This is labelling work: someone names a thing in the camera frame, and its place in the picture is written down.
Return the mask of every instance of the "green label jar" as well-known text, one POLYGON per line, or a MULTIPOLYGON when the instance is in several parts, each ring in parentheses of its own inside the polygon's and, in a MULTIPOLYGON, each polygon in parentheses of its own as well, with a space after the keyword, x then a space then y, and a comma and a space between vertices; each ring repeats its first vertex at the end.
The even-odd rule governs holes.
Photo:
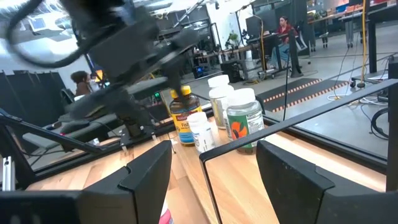
MULTIPOLYGON (((261 105, 256 100, 254 90, 251 88, 235 90, 228 98, 226 112, 233 140, 264 129, 261 105)), ((256 148, 257 141, 254 141, 237 150, 244 154, 254 154, 256 148)))

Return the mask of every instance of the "bottle label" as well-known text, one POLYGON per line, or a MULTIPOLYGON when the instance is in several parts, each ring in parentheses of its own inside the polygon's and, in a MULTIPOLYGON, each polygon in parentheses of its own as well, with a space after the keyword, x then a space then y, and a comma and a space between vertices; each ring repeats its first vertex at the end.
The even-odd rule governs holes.
POLYGON ((187 117, 190 114, 201 112, 201 107, 194 108, 190 111, 179 111, 180 113, 172 114, 172 118, 175 125, 175 130, 177 130, 178 136, 180 137, 181 143, 189 144, 194 143, 192 132, 189 128, 187 117))
MULTIPOLYGON (((248 115, 231 116, 228 115, 228 121, 231 129, 232 139, 243 138, 248 134, 255 133, 264 129, 264 121, 261 111, 248 115)), ((257 141, 243 146, 243 148, 252 148, 257 146, 257 141)))
POLYGON ((226 133, 228 135, 228 139, 232 141, 232 135, 231 135, 231 127, 229 126, 229 121, 228 121, 228 116, 224 117, 224 122, 225 122, 225 127, 226 127, 226 133))
POLYGON ((226 97, 210 99, 211 107, 213 108, 214 119, 218 127, 225 127, 223 112, 226 110, 226 100, 226 97))
POLYGON ((197 133, 192 132, 192 134, 195 141, 195 147, 199 153, 209 151, 216 147, 216 143, 214 142, 213 135, 211 133, 211 128, 197 133))

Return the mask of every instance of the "white bottle cap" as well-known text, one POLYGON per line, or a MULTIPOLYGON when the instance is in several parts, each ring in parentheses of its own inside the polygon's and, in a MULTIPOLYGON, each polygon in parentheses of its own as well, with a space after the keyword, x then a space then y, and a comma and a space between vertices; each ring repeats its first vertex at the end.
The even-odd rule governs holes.
POLYGON ((243 88, 233 91, 228 96, 228 106, 241 106, 256 100, 256 95, 252 88, 243 88))
POLYGON ((196 112, 187 117, 190 126, 202 125, 207 121, 205 112, 196 112))
POLYGON ((209 78, 207 82, 209 83, 210 88, 216 88, 219 86, 228 85, 229 77, 228 75, 219 75, 213 78, 209 78))

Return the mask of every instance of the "red object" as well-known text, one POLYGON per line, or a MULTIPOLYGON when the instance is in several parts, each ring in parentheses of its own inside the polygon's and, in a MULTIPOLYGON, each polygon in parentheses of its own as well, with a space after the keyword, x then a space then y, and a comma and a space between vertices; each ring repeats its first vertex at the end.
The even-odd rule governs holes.
POLYGON ((386 1, 388 1, 388 0, 374 0, 373 4, 379 4, 379 3, 386 2, 386 1))
MULTIPOLYGON (((288 34, 289 31, 290 31, 291 29, 294 30, 294 36, 297 36, 298 33, 296 32, 296 30, 295 30, 290 24, 287 24, 287 25, 286 25, 286 29, 285 29, 284 31, 282 31, 282 27, 279 26, 277 33, 279 33, 279 34, 288 34)), ((287 37, 283 37, 283 38, 282 38, 282 41, 283 41, 284 43, 286 43, 286 38, 287 38, 287 37)))
POLYGON ((167 209, 167 211, 160 217, 159 224, 170 224, 170 223, 173 223, 172 214, 170 213, 170 210, 167 209))

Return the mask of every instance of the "jar lid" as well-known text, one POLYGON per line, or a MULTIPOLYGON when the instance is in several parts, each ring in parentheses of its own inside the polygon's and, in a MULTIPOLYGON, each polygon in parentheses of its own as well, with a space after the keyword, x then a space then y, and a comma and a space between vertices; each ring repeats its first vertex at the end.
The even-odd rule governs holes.
POLYGON ((196 112, 187 117, 189 124, 200 123, 204 124, 207 121, 207 116, 205 112, 196 112))
POLYGON ((229 77, 228 77, 228 75, 219 75, 219 76, 216 76, 213 78, 209 78, 207 80, 207 83, 209 83, 210 88, 216 88, 219 86, 228 85, 229 77))
POLYGON ((252 88, 243 88, 233 91, 228 96, 228 106, 241 106, 256 100, 256 95, 252 88))
MULTIPOLYGON (((191 87, 190 86, 182 86, 181 92, 182 92, 182 95, 186 96, 192 92, 191 87)), ((172 95, 172 98, 174 98, 174 99, 178 98, 177 92, 175 90, 171 90, 170 94, 172 95)))

